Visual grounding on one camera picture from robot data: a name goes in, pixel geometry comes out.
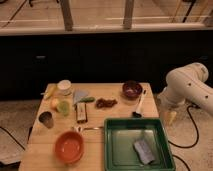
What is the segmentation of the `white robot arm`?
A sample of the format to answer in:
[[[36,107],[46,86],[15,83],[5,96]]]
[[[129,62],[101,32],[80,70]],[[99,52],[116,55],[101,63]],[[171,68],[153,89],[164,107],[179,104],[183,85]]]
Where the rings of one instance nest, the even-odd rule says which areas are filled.
[[[158,95],[163,107],[160,116],[165,125],[170,125],[176,108],[189,100],[213,116],[213,88],[206,84],[209,71],[202,63],[191,63],[169,71],[166,87]]]

